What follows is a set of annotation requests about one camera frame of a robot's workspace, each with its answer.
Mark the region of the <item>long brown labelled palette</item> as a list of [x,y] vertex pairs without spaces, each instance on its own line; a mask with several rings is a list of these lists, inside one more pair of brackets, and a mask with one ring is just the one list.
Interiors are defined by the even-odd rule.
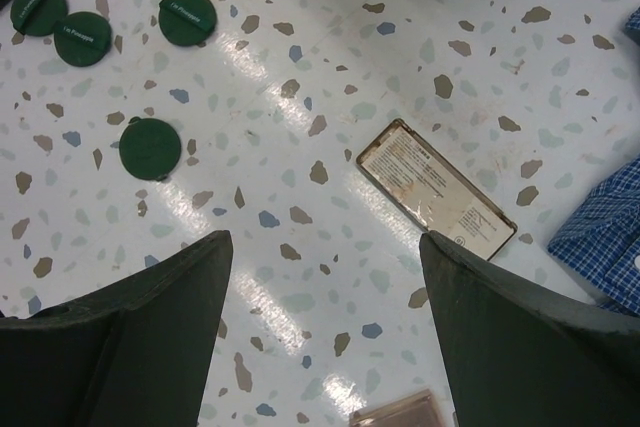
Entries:
[[401,118],[364,148],[356,165],[414,224],[485,260],[517,232],[515,222]]

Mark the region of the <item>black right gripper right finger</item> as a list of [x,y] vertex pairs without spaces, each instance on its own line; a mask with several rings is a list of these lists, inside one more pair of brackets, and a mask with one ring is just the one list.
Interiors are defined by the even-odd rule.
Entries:
[[461,426],[636,426],[639,320],[565,297],[435,231],[420,239]]

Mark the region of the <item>small brown square palette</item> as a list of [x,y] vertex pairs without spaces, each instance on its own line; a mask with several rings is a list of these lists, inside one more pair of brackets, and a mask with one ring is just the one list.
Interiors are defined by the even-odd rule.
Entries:
[[444,426],[434,396],[424,389],[411,396],[367,411],[355,411],[351,427],[441,427]]

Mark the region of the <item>green powder puff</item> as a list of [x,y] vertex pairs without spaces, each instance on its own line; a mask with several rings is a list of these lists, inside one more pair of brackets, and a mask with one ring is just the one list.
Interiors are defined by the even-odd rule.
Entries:
[[101,15],[81,11],[54,24],[54,46],[59,57],[73,67],[89,67],[111,49],[112,28]]
[[44,37],[53,33],[55,24],[68,12],[66,0],[14,0],[10,19],[20,34]]
[[133,117],[119,139],[124,169],[145,181],[163,181],[176,168],[182,154],[178,132],[169,123]]
[[158,22],[161,33],[171,44],[190,47],[214,33],[218,16],[210,0],[161,0]]

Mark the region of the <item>blue checkered cloth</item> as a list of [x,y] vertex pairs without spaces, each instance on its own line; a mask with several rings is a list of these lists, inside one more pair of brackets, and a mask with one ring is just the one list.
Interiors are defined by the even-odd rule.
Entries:
[[639,315],[639,159],[595,186],[547,244],[606,296],[605,310]]

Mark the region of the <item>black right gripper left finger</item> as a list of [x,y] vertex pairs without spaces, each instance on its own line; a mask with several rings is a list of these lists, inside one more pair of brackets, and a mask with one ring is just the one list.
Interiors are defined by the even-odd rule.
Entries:
[[104,288],[1,320],[5,426],[194,426],[230,280],[215,231]]

